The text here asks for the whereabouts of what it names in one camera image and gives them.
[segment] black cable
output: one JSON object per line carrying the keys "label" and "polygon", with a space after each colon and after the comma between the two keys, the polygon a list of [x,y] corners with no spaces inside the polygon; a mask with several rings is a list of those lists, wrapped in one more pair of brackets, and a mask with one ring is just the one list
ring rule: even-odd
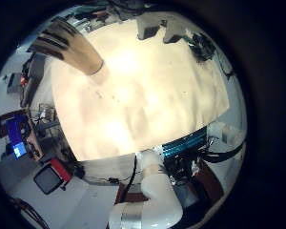
{"label": "black cable", "polygon": [[128,185],[126,186],[126,188],[123,190],[123,193],[122,193],[120,202],[124,202],[124,201],[125,201],[126,195],[127,195],[128,191],[130,190],[130,188],[131,188],[131,186],[132,186],[132,183],[133,183],[133,179],[134,179],[134,176],[135,176],[135,170],[136,170],[136,156],[134,156],[134,166],[133,166],[133,174],[132,174],[132,177],[131,177],[131,179],[130,179],[130,182],[129,182]]}
{"label": "black cable", "polygon": [[209,152],[208,150],[203,150],[198,153],[198,156],[210,163],[219,163],[225,161],[233,156],[235,156],[243,147],[243,143],[237,146],[234,150],[225,153]]}
{"label": "black cable", "polygon": [[48,224],[42,219],[42,217],[35,211],[35,209],[30,206],[21,198],[10,197],[11,203],[19,210],[24,211],[31,219],[38,223],[43,229],[50,229]]}
{"label": "black cable", "polygon": [[218,56],[218,62],[219,62],[219,65],[220,65],[220,69],[227,76],[227,78],[229,80],[231,76],[235,75],[235,72],[233,71],[233,69],[231,69],[229,73],[225,72],[225,70],[223,68],[223,65],[222,65],[222,61],[220,59],[219,51],[217,49],[216,49],[216,52],[217,52],[217,56]]}
{"label": "black cable", "polygon": [[131,178],[132,177],[132,175],[130,175],[129,177],[126,177],[126,178],[123,178],[123,179],[120,179],[120,181],[124,181],[124,180],[128,180],[129,178]]}

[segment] screen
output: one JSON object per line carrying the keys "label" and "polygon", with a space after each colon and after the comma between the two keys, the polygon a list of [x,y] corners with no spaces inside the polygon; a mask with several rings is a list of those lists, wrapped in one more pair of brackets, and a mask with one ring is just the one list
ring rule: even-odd
{"label": "screen", "polygon": [[44,167],[35,176],[34,181],[46,195],[54,191],[63,182],[51,166]]}
{"label": "screen", "polygon": [[19,142],[18,144],[13,145],[12,148],[17,158],[27,152],[25,144],[23,142]]}

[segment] cable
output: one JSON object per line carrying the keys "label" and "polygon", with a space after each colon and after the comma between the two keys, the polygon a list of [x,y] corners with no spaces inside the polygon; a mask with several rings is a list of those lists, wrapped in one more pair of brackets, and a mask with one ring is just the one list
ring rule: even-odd
{"label": "cable", "polygon": [[231,76],[235,75],[235,72],[233,71],[233,69],[231,69],[229,73],[225,72],[225,70],[223,68],[223,65],[222,65],[222,61],[221,61],[221,58],[220,58],[219,51],[217,49],[216,49],[216,52],[217,52],[218,62],[219,62],[221,71],[228,77],[228,80],[229,80]]}
{"label": "cable", "polygon": [[130,175],[129,177],[126,177],[126,178],[123,178],[123,179],[120,179],[120,181],[125,181],[125,180],[127,180],[127,179],[129,179],[129,178],[131,178],[132,177],[132,175]]}
{"label": "cable", "polygon": [[30,206],[21,198],[10,197],[10,202],[15,206],[16,209],[25,212],[31,219],[38,223],[43,229],[50,229],[48,224],[42,219],[42,217],[35,211],[35,209]]}
{"label": "cable", "polygon": [[[112,178],[112,177],[110,177],[110,178],[103,178],[103,177],[94,177],[94,176],[85,176],[85,177],[86,177],[86,178],[102,179],[102,180],[106,180],[106,181],[108,181],[108,182],[110,182],[109,179]],[[126,178],[119,179],[119,181],[125,181],[125,180],[128,180],[128,179],[131,178],[131,177],[132,177],[132,175],[130,175],[129,177],[126,177]]]}
{"label": "cable", "polygon": [[209,152],[209,150],[203,150],[198,153],[198,156],[210,163],[219,163],[235,156],[243,147],[243,143],[237,146],[234,150],[225,153]]}
{"label": "cable", "polygon": [[126,186],[126,188],[123,190],[120,202],[124,202],[125,201],[126,195],[127,195],[128,191],[130,190],[130,188],[132,186],[132,183],[133,183],[133,179],[134,179],[134,176],[135,176],[135,170],[136,170],[136,156],[134,156],[134,166],[133,166],[133,174],[132,174],[131,180],[128,183],[128,185]]}

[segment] silver band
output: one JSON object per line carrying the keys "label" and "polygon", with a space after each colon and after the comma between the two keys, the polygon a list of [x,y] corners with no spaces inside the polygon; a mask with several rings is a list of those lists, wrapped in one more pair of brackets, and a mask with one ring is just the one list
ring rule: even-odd
{"label": "silver band", "polygon": [[127,203],[122,213],[121,228],[140,229],[142,227],[143,202]]}
{"label": "silver band", "polygon": [[167,174],[163,165],[152,164],[142,171],[142,179],[152,174]]}

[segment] white cloth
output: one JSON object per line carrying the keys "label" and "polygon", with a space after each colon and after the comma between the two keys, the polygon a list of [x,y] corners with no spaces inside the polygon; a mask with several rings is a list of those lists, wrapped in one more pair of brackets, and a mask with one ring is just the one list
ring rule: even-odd
{"label": "white cloth", "polygon": [[94,75],[52,60],[56,111],[78,160],[170,142],[229,108],[215,62],[198,64],[185,41],[164,44],[164,32],[140,41],[132,20],[91,32],[87,38],[104,60]]}

